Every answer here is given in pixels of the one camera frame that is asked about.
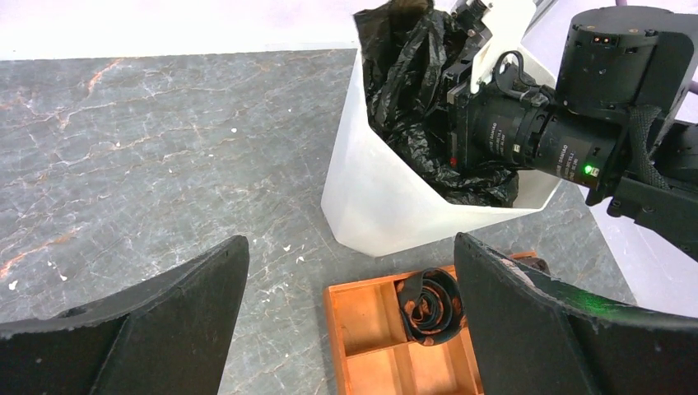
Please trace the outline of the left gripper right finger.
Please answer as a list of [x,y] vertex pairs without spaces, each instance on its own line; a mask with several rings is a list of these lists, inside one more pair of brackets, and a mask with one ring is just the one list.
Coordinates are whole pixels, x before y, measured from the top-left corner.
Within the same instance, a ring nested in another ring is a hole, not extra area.
[[485,393],[696,393],[695,318],[595,295],[465,233],[454,266]]

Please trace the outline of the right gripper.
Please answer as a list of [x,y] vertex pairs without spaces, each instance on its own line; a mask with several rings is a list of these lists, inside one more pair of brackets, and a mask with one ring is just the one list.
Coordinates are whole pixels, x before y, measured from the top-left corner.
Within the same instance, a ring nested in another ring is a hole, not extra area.
[[532,162],[551,104],[551,90],[524,71],[522,54],[502,54],[491,69],[489,82],[476,83],[471,92],[474,56],[446,69],[445,111],[449,166],[458,172],[486,162],[526,170]]

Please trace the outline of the black trash bag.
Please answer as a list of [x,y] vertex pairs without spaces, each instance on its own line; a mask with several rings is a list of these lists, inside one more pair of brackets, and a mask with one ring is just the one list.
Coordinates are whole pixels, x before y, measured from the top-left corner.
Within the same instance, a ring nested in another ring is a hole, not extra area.
[[511,208],[519,195],[513,167],[477,160],[458,172],[449,163],[442,75],[463,56],[474,27],[468,12],[437,10],[432,1],[388,1],[353,20],[371,129],[447,202]]

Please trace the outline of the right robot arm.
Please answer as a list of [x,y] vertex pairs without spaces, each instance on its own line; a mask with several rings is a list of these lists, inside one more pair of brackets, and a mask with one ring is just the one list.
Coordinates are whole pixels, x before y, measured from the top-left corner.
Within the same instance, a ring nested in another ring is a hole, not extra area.
[[676,115],[697,67],[697,17],[646,6],[587,10],[568,30],[557,78],[520,47],[533,3],[461,1],[467,38],[442,79],[448,159],[537,170],[588,189],[590,206],[697,255],[697,126]]

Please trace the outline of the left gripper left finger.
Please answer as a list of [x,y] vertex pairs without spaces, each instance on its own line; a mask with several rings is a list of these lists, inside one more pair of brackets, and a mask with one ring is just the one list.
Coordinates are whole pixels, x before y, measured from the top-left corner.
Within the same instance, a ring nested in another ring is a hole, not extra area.
[[235,235],[103,299],[3,323],[2,393],[217,393],[249,262]]

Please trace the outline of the white trash bin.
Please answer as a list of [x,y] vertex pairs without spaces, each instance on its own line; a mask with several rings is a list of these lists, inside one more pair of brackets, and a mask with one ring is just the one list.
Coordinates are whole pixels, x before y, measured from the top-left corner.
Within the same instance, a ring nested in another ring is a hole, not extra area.
[[321,199],[338,243],[371,257],[390,255],[542,211],[560,183],[525,170],[511,208],[447,202],[371,129],[362,56],[355,56]]

